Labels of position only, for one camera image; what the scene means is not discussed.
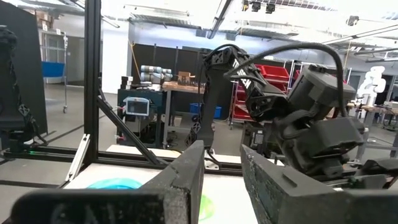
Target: red storage bin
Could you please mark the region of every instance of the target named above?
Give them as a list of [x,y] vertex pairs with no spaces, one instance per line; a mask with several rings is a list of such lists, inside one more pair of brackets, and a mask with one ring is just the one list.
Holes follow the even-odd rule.
[[267,75],[267,72],[264,70],[263,65],[255,65],[256,68],[258,68],[260,70],[260,73],[263,77],[265,77]]
[[263,65],[262,69],[265,71],[266,79],[280,80],[280,81],[289,81],[289,73],[284,67],[276,67]]
[[294,71],[293,79],[297,80],[299,78],[299,76],[300,76],[300,70]]

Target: black cable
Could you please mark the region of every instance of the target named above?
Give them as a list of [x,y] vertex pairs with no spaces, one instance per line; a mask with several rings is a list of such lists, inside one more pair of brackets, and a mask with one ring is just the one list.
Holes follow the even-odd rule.
[[236,50],[241,51],[241,49],[240,49],[238,46],[234,45],[234,44],[223,44],[223,45],[218,46],[216,49],[212,50],[208,55],[206,55],[205,60],[208,60],[208,59],[209,59],[211,56],[213,56],[218,50],[223,49],[223,48],[225,48],[225,47],[233,47],[233,48],[235,48]]
[[[178,149],[167,149],[167,150],[174,151],[174,152],[178,152],[178,153],[180,153],[180,154],[183,153],[182,151],[179,151]],[[210,158],[205,157],[205,160],[206,160],[206,161],[210,161],[210,162],[212,162],[212,163],[218,165],[218,167],[221,167],[220,162],[218,162],[216,159],[210,159]]]
[[230,77],[232,74],[237,73],[240,69],[245,66],[250,65],[253,61],[264,58],[265,56],[284,52],[287,50],[302,50],[302,49],[312,49],[312,50],[321,50],[323,52],[328,53],[336,63],[336,77],[337,77],[337,90],[338,90],[338,106],[341,111],[341,115],[343,117],[347,117],[347,111],[345,110],[344,99],[343,99],[343,64],[341,62],[340,56],[338,53],[331,47],[319,44],[319,43],[299,43],[299,44],[289,44],[285,46],[276,47],[274,49],[266,50],[262,53],[259,53],[249,60],[241,63],[238,67],[226,72],[224,74],[225,77]]
[[209,157],[211,158],[211,160],[209,158],[205,158],[205,160],[211,161],[212,163],[218,165],[218,167],[221,167],[221,163],[218,162],[218,160],[216,158],[214,158],[214,156],[211,154],[210,152],[211,149],[207,149],[207,154],[209,155]]

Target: black screen panel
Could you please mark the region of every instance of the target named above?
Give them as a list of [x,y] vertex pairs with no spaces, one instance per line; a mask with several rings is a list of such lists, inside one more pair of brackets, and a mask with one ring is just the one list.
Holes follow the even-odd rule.
[[137,66],[134,63],[134,57],[132,57],[131,76],[133,77],[134,83],[140,82],[141,65],[153,66],[154,59],[154,46],[136,44],[134,46],[134,55],[136,56]]
[[171,69],[172,73],[176,74],[174,71],[175,52],[176,49],[156,47],[155,64],[153,66]]
[[12,61],[19,91],[23,103],[29,107],[39,126],[39,133],[46,133],[47,113],[36,18],[29,12],[0,1],[0,25],[7,26],[17,35],[18,44]]
[[191,50],[178,50],[177,72],[190,72],[196,75],[197,53]]

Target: white wall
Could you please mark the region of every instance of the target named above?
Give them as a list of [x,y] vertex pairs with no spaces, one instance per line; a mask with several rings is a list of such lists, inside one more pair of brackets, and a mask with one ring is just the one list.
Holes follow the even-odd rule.
[[85,18],[83,16],[64,15],[54,21],[54,29],[60,29],[71,37],[85,36]]
[[127,74],[129,54],[129,24],[118,22],[116,29],[103,23],[102,90],[104,93],[117,93],[121,77]]

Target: workbench leg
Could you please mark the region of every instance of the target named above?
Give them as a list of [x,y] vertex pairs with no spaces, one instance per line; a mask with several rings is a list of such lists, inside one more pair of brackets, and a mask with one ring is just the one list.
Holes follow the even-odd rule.
[[[398,147],[398,132],[396,133],[396,137],[394,138],[394,142],[392,143],[392,147]],[[398,153],[397,151],[391,151],[390,152],[390,158],[395,158],[397,159]]]
[[162,137],[162,110],[161,108],[157,109],[157,114],[156,114],[156,137],[155,137],[155,145],[156,148],[160,148],[163,145],[163,142],[161,140]]
[[357,108],[355,108],[355,118],[357,118],[357,119],[361,119],[361,118],[359,117],[359,112],[360,112],[360,110],[357,109]]
[[369,133],[371,132],[371,127],[373,124],[373,119],[374,119],[374,112],[368,111],[364,120],[365,128],[368,128],[368,131],[366,131],[363,134],[363,145],[358,146],[358,151],[356,152],[355,156],[355,162],[361,162],[362,156],[365,153],[366,145],[368,143]]
[[164,118],[164,130],[163,130],[163,148],[164,149],[167,149],[167,134],[168,134],[168,129],[169,129],[171,102],[172,102],[172,92],[171,92],[171,90],[167,90],[166,117]]

